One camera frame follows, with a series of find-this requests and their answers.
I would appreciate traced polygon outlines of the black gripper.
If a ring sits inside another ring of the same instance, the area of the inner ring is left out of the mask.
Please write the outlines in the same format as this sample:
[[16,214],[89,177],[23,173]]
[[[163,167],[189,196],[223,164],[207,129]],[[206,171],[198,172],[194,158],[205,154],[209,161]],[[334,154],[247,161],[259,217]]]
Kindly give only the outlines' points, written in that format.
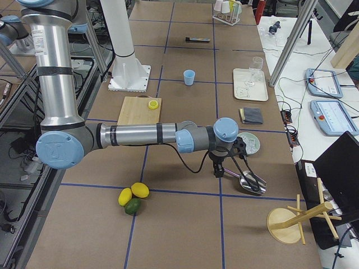
[[223,162],[228,157],[228,153],[211,151],[209,152],[209,157],[213,162],[215,177],[222,177],[224,175]]

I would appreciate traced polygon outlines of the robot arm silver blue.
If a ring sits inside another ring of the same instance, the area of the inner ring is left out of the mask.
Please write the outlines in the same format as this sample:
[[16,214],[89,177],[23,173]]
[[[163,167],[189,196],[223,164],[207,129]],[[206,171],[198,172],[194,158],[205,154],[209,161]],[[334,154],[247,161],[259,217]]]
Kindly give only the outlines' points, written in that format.
[[21,1],[23,21],[31,28],[36,72],[45,111],[36,143],[39,159],[54,169],[68,169],[83,157],[108,146],[177,145],[180,153],[205,150],[214,174],[224,173],[222,163],[238,147],[238,125],[220,118],[212,126],[191,121],[140,125],[86,124],[79,116],[68,31],[84,22],[85,1]]
[[5,46],[13,44],[16,40],[22,40],[29,36],[21,19],[16,15],[1,17],[1,42]]

